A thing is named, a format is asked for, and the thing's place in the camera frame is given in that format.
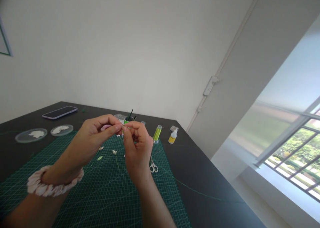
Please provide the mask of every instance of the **yellow label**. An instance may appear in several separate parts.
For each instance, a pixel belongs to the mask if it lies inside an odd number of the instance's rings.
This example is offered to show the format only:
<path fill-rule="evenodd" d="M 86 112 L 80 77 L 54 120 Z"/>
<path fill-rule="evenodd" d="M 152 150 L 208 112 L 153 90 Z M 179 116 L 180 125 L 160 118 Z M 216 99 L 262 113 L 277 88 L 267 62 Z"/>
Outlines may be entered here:
<path fill-rule="evenodd" d="M 173 143 L 176 140 L 176 138 L 173 138 L 172 136 L 169 137 L 169 143 Z"/>

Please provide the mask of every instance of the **scissors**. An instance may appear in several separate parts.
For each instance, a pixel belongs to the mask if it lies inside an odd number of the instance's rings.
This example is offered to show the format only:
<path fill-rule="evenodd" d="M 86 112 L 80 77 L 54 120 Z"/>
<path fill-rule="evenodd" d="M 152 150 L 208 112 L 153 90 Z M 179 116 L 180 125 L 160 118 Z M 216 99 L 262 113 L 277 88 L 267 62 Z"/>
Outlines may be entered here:
<path fill-rule="evenodd" d="M 151 173 L 153 173 L 153 172 L 157 173 L 158 172 L 158 167 L 154 164 L 152 156 L 151 156 L 150 171 L 151 171 Z"/>

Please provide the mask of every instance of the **white bottle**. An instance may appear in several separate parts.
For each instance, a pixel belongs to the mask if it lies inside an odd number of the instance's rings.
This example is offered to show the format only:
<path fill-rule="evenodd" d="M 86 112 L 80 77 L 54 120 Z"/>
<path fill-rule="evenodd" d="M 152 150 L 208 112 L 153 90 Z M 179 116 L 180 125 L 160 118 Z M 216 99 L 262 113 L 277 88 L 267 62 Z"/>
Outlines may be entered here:
<path fill-rule="evenodd" d="M 178 128 L 176 128 L 176 130 L 174 131 L 174 132 L 172 132 L 172 134 L 170 135 L 170 137 L 169 137 L 169 143 L 170 144 L 173 144 L 174 143 L 174 141 L 176 140 L 176 137 L 177 137 L 177 129 Z"/>

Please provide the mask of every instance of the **white pipe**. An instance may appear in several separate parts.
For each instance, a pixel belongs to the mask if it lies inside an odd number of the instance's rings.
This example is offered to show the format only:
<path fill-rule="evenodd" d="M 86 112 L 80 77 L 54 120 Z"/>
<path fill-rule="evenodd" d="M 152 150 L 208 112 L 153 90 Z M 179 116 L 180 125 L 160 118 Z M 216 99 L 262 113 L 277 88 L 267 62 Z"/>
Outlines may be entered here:
<path fill-rule="evenodd" d="M 233 38 L 233 40 L 232 40 L 232 43 L 231 43 L 231 45 L 229 46 L 228 51 L 227 51 L 226 55 L 224 56 L 224 58 L 223 58 L 223 60 L 222 60 L 222 62 L 221 62 L 221 64 L 220 64 L 220 66 L 219 66 L 219 68 L 218 68 L 218 70 L 217 70 L 217 72 L 216 72 L 216 74 L 215 74 L 215 76 L 216 76 L 217 78 L 219 78 L 220 72 L 221 72 L 221 70 L 223 69 L 224 65 L 226 64 L 227 59 L 229 58 L 229 55 L 230 55 L 230 53 L 231 53 L 234 45 L 236 44 L 236 42 L 237 42 L 237 40 L 238 40 L 238 38 L 239 38 L 239 36 L 240 36 L 240 34 L 241 34 L 244 26 L 246 25 L 246 23 L 247 23 L 250 15 L 251 15 L 251 13 L 252 13 L 252 11 L 253 11 L 253 8 L 254 8 L 254 6 L 256 5 L 257 2 L 258 2 L 258 0 L 253 0 L 253 1 L 252 1 L 252 3 L 251 3 L 251 5 L 250 5 L 250 7 L 249 7 L 249 9 L 248 9 L 248 11 L 247 11 L 247 13 L 246 13 L 246 15 L 244 16 L 244 18 L 243 18 L 243 20 L 242 20 L 242 22 L 241 22 L 241 24 L 240 24 L 240 26 L 239 26 L 239 28 L 238 28 L 238 31 L 237 31 L 236 35 L 234 36 L 234 38 Z M 193 115 L 193 117 L 192 117 L 192 120 L 190 121 L 190 124 L 189 124 L 189 126 L 188 126 L 188 128 L 187 128 L 187 130 L 186 130 L 187 133 L 189 132 L 189 130 L 190 130 L 190 128 L 191 128 L 194 120 L 196 119 L 196 117 L 197 117 L 197 115 L 198 115 L 198 113 L 200 113 L 200 111 L 201 111 L 201 109 L 202 109 L 202 105 L 203 105 L 203 103 L 205 102 L 206 98 L 207 98 L 207 96 L 205 96 L 205 95 L 202 97 L 202 100 L 201 100 L 201 102 L 200 102 L 200 104 L 199 104 L 196 112 L 194 113 L 194 115 Z"/>
<path fill-rule="evenodd" d="M 187 128 L 187 130 L 186 130 L 187 133 L 189 132 L 189 130 L 190 130 L 190 128 L 191 128 L 194 120 L 196 119 L 196 117 L 197 117 L 197 115 L 198 115 L 198 113 L 201 111 L 202 105 L 203 105 L 203 103 L 205 102 L 206 98 L 207 98 L 207 96 L 203 96 L 203 97 L 202 97 L 202 100 L 201 100 L 201 102 L 200 102 L 200 104 L 199 104 L 196 112 L 194 113 L 194 115 L 193 115 L 193 117 L 192 117 L 192 120 L 190 121 L 190 124 L 189 124 L 189 126 L 188 126 L 188 128 Z"/>

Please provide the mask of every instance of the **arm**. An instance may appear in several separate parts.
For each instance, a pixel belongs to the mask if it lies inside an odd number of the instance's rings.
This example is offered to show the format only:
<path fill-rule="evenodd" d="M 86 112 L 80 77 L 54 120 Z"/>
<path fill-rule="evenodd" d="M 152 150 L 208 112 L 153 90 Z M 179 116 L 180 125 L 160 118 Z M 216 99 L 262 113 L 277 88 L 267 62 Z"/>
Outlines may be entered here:
<path fill-rule="evenodd" d="M 105 124 L 113 126 L 100 132 Z M 42 183 L 52 185 L 70 183 L 79 175 L 81 168 L 94 157 L 105 140 L 114 134 L 122 134 L 121 127 L 122 124 L 112 115 L 86 120 L 61 157 L 44 173 Z M 68 193 L 56 197 L 28 194 L 0 226 L 51 227 Z"/>
<path fill-rule="evenodd" d="M 139 192 L 143 226 L 176 227 L 150 172 L 149 161 L 153 139 L 149 136 L 145 126 L 139 122 L 126 123 L 122 129 L 126 149 L 126 166 Z"/>

